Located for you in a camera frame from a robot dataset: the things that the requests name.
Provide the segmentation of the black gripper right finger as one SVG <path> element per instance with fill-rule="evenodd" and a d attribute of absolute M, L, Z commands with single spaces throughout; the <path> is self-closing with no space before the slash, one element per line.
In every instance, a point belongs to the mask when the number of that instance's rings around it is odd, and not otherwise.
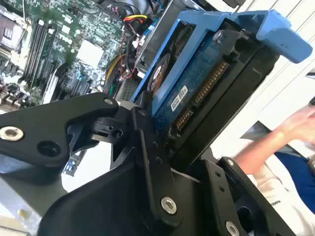
<path fill-rule="evenodd" d="M 201 161 L 211 236 L 293 236 L 295 233 L 230 158 Z"/>

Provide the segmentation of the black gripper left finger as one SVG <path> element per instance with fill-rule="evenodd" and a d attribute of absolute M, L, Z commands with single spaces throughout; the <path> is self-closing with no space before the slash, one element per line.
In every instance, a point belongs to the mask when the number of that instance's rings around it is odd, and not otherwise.
<path fill-rule="evenodd" d="M 134 165 L 145 225 L 180 226 L 179 207 L 170 213 L 162 205 L 163 198 L 176 201 L 178 194 L 150 117 L 139 107 L 121 107 L 102 92 L 2 114 L 0 175 L 12 188 L 26 187 L 23 201 L 43 204 L 71 155 L 99 142 L 112 144 L 113 169 Z"/>

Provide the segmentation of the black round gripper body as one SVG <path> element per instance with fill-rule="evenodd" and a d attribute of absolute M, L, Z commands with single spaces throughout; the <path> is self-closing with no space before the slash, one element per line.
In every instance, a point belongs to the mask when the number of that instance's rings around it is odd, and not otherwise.
<path fill-rule="evenodd" d="M 172 170 L 183 221 L 165 229 L 145 225 L 133 164 L 108 173 L 59 198 L 43 216 L 39 236 L 218 236 L 201 182 Z"/>

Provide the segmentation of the person's bare hand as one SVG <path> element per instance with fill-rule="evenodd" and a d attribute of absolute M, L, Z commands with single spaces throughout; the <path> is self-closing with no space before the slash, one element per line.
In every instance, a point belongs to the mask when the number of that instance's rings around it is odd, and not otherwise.
<path fill-rule="evenodd" d="M 284 144 L 292 140 L 315 144 L 315 107 L 306 106 L 292 114 L 272 131 Z"/>

